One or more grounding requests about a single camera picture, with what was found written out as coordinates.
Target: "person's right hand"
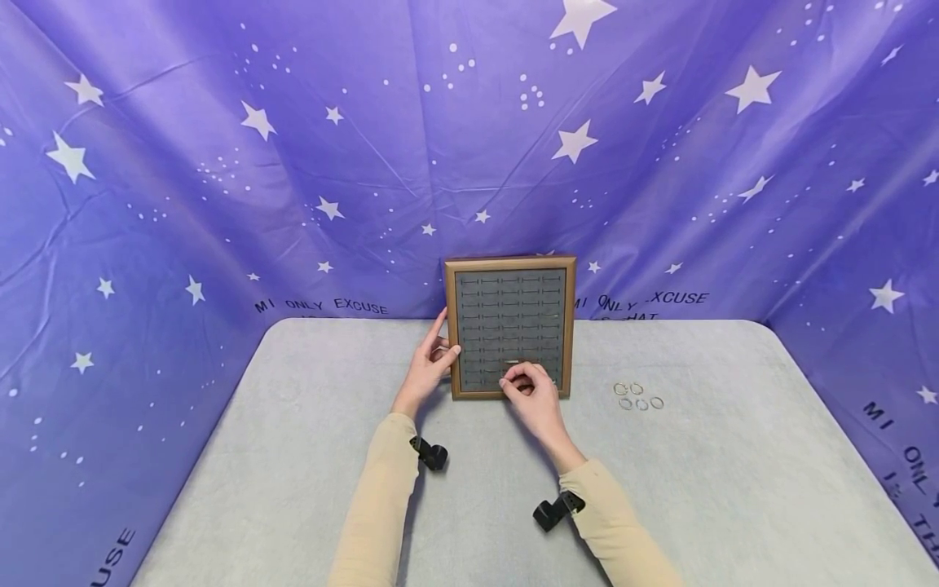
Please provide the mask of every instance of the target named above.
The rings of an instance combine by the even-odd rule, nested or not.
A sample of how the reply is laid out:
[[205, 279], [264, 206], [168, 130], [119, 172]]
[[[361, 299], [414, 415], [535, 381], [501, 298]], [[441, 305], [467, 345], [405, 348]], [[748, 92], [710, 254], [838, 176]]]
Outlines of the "person's right hand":
[[564, 474], [587, 459], [580, 453], [564, 427], [558, 388], [540, 364], [519, 363], [499, 380], [518, 417], [545, 447], [554, 466]]

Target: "hand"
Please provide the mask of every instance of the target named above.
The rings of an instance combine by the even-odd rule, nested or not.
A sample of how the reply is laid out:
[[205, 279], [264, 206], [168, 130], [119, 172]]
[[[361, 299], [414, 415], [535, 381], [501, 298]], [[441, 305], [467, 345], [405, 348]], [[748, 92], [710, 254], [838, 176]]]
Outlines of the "hand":
[[447, 309], [443, 308], [427, 336], [414, 351], [405, 382], [401, 384], [401, 389], [392, 403], [392, 412], [405, 414], [414, 420], [418, 408], [437, 389], [440, 380], [460, 354], [459, 345], [451, 348], [449, 340], [438, 336], [446, 317]]
[[543, 366], [519, 363], [505, 373], [499, 385], [522, 423], [545, 447], [560, 474], [587, 462], [567, 434], [558, 388]]

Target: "beige sleeve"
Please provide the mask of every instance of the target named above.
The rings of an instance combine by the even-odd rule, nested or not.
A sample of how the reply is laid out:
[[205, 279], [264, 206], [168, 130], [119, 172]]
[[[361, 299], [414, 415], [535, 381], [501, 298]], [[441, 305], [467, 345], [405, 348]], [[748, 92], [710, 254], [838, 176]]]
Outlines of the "beige sleeve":
[[327, 587], [394, 587], [408, 500], [417, 479], [417, 430], [389, 414], [372, 437], [359, 485], [332, 562]]
[[600, 561], [613, 587], [677, 587], [678, 573], [633, 512], [607, 468], [591, 459], [561, 476], [561, 488], [586, 506], [573, 514], [580, 537]]

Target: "wooden frame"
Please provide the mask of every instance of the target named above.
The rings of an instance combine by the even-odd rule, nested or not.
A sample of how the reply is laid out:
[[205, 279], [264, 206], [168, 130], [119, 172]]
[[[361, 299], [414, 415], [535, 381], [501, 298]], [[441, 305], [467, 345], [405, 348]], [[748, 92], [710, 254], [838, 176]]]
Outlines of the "wooden frame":
[[[577, 273], [577, 258], [573, 256], [546, 255], [546, 256], [519, 256], [519, 257], [491, 257], [491, 258], [478, 258], [478, 259], [451, 259], [451, 260], [445, 261], [444, 271], [445, 271], [445, 282], [446, 282], [445, 285], [446, 285], [446, 292], [447, 292], [447, 308], [448, 308], [447, 330], [448, 330], [448, 335], [450, 339], [450, 344], [460, 345], [463, 347], [464, 350], [470, 351], [469, 353], [467, 352], [461, 353], [460, 357], [456, 360], [454, 365], [451, 367], [451, 389], [453, 390], [453, 399], [501, 399], [503, 397], [503, 392], [502, 392], [502, 389], [498, 386], [497, 378], [495, 379], [494, 389], [489, 389], [488, 387], [484, 390], [473, 390], [473, 391], [467, 391], [463, 389], [463, 384], [462, 384], [462, 381], [463, 381], [462, 368], [464, 364], [463, 362], [464, 360], [467, 360], [467, 361], [470, 360], [467, 357], [467, 355], [471, 354], [472, 352], [472, 343], [469, 343], [469, 341], [460, 340], [460, 330], [461, 330], [460, 329], [460, 315], [459, 315], [460, 304], [457, 303], [457, 296], [460, 295], [459, 291], [461, 288], [461, 285], [457, 282], [457, 277], [459, 276], [459, 274], [470, 273], [470, 272], [478, 274], [479, 272], [490, 272], [490, 271], [492, 272], [513, 271], [513, 272], [525, 272], [524, 274], [534, 275], [536, 271], [542, 271], [542, 270], [562, 270], [562, 273], [564, 276], [563, 292], [561, 292], [561, 296], [562, 296], [561, 302], [562, 302], [563, 313], [562, 313], [562, 316], [559, 317], [561, 319], [561, 324], [555, 324], [555, 325], [551, 325], [551, 326], [544, 327], [544, 328], [560, 328], [560, 331], [562, 333], [561, 348], [560, 348], [561, 357], [559, 361], [555, 361], [552, 364], [559, 363], [561, 366], [560, 376], [556, 378], [556, 385], [558, 387], [559, 396], [562, 398], [566, 398], [570, 396], [570, 393], [571, 393], [571, 356], [572, 356], [572, 352], [574, 348], [574, 302], [575, 302], [575, 279], [576, 279], [576, 273]], [[546, 272], [545, 276], [549, 274], [554, 274], [554, 273], [557, 273], [557, 272], [556, 271], [551, 271], [550, 273]], [[542, 279], [541, 277], [538, 277], [538, 278], [532, 278], [531, 280], [528, 280], [528, 281], [537, 280], [540, 284], [539, 285], [540, 289], [537, 293], [539, 296], [544, 296], [547, 290], [544, 290], [543, 288], [544, 282], [542, 282], [541, 279]], [[499, 279], [499, 283], [500, 283], [499, 287], [501, 287], [501, 284], [502, 284], [501, 279]], [[496, 298], [489, 298], [490, 300], [494, 300], [497, 298], [501, 298], [503, 296], [512, 296], [515, 294], [521, 296], [522, 290], [519, 289], [518, 291], [511, 292], [511, 293], [505, 293], [503, 291], [496, 292], [496, 293], [486, 292], [486, 294], [496, 296]], [[540, 315], [539, 314], [539, 316], [544, 316], [548, 318], [558, 318], [558, 315], [547, 315], [547, 314]], [[516, 326], [516, 328], [541, 329], [543, 327], [541, 326], [517, 327]], [[502, 337], [502, 336], [504, 336], [504, 330], [502, 330], [500, 327], [499, 337]], [[541, 342], [539, 341], [537, 344], [538, 344], [537, 350], [540, 351], [542, 349]], [[557, 349], [554, 349], [554, 351], [552, 352], [552, 356], [556, 356], [556, 353], [557, 353]], [[505, 365], [503, 367], [505, 370], [508, 370], [508, 368], [511, 366], [510, 361], [512, 360], [524, 361], [527, 359], [531, 360], [531, 359], [534, 359], [534, 357], [529, 357], [529, 358], [514, 357], [513, 359], [508, 359], [506, 357], [504, 360]]]

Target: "finger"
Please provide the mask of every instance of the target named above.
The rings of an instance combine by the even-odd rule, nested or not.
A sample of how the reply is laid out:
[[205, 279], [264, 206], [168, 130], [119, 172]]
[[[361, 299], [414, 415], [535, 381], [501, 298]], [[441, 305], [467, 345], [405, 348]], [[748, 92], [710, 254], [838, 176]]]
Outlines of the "finger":
[[499, 379], [499, 386], [502, 388], [502, 392], [505, 394], [505, 396], [508, 397], [509, 401], [511, 401], [513, 404], [517, 404], [519, 401], [524, 401], [525, 395], [521, 393], [508, 378]]
[[446, 373], [447, 369], [450, 368], [450, 365], [454, 364], [456, 357], [460, 355], [460, 351], [463, 350], [459, 345], [450, 347], [443, 355], [434, 361], [434, 366], [437, 368], [438, 373]]
[[434, 320], [434, 323], [431, 325], [430, 330], [427, 331], [427, 336], [423, 338], [423, 341], [418, 346], [418, 350], [424, 357], [430, 356], [430, 351], [434, 349], [434, 341], [439, 338], [440, 328], [443, 326], [443, 320], [447, 318], [447, 308], [444, 307], [440, 310], [440, 313], [437, 315], [437, 319]]
[[519, 363], [505, 373], [505, 378], [511, 381], [519, 375], [529, 376], [535, 387], [551, 385], [551, 378], [547, 376], [544, 367], [539, 369], [536, 365], [531, 363]]

